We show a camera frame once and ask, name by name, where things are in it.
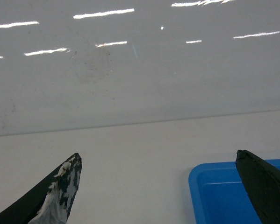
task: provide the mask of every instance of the blue plastic bin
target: blue plastic bin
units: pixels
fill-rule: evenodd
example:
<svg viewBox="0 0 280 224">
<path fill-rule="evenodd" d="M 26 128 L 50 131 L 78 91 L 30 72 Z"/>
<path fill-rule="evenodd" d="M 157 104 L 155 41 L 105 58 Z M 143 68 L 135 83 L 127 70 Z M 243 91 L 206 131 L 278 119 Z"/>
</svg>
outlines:
<svg viewBox="0 0 280 224">
<path fill-rule="evenodd" d="M 280 169 L 280 160 L 267 160 Z M 261 224 L 235 162 L 194 167 L 189 186 L 197 224 Z"/>
</svg>

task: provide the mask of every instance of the white table surface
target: white table surface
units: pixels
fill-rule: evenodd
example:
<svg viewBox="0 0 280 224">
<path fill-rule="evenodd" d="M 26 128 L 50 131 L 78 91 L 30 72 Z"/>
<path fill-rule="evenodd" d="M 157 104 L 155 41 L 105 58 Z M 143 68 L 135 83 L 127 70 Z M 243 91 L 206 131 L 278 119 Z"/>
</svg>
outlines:
<svg viewBox="0 0 280 224">
<path fill-rule="evenodd" d="M 0 137 L 0 212 L 71 154 L 83 169 L 68 224 L 194 224 L 188 175 L 238 149 L 280 158 L 280 111 Z"/>
</svg>

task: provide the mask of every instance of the scuff mark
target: scuff mark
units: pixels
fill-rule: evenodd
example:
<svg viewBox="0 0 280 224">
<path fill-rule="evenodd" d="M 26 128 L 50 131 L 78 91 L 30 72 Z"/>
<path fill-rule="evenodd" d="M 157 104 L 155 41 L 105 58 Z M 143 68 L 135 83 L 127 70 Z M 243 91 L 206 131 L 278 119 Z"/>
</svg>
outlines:
<svg viewBox="0 0 280 224">
<path fill-rule="evenodd" d="M 0 122 L 1 122 L 1 124 L 2 124 L 1 128 L 2 128 L 3 130 L 6 130 L 6 131 L 7 131 L 7 125 L 6 125 L 6 123 L 5 123 L 5 121 L 4 121 L 3 117 L 2 117 L 2 115 L 0 115 Z"/>
<path fill-rule="evenodd" d="M 15 103 L 13 102 L 12 99 L 11 99 L 11 102 L 12 102 L 12 110 L 11 110 L 11 112 L 12 112 L 12 113 L 16 113 L 16 106 L 15 106 Z"/>
<path fill-rule="evenodd" d="M 29 6 L 30 6 L 31 10 L 33 11 L 34 7 L 33 7 L 33 3 L 32 2 L 29 3 Z"/>
</svg>

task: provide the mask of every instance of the glossy white panel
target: glossy white panel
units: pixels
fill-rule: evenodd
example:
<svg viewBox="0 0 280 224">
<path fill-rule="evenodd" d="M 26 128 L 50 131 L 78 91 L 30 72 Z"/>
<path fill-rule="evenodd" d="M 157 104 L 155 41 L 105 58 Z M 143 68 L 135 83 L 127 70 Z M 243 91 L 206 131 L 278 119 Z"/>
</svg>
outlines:
<svg viewBox="0 0 280 224">
<path fill-rule="evenodd" d="M 0 1 L 0 135 L 269 110 L 280 1 Z"/>
</svg>

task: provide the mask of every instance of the white wall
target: white wall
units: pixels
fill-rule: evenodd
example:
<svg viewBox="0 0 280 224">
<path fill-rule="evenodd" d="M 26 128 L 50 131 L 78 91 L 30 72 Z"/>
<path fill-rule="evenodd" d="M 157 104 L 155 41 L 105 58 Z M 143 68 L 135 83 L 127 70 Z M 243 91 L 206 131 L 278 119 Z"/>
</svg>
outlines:
<svg viewBox="0 0 280 224">
<path fill-rule="evenodd" d="M 208 2 L 0 0 L 39 22 L 0 28 L 0 135 L 280 110 L 280 0 Z"/>
<path fill-rule="evenodd" d="M 280 111 L 0 137 L 0 211 L 75 152 L 68 224 L 194 224 L 187 178 L 238 149 L 280 158 Z"/>
</svg>

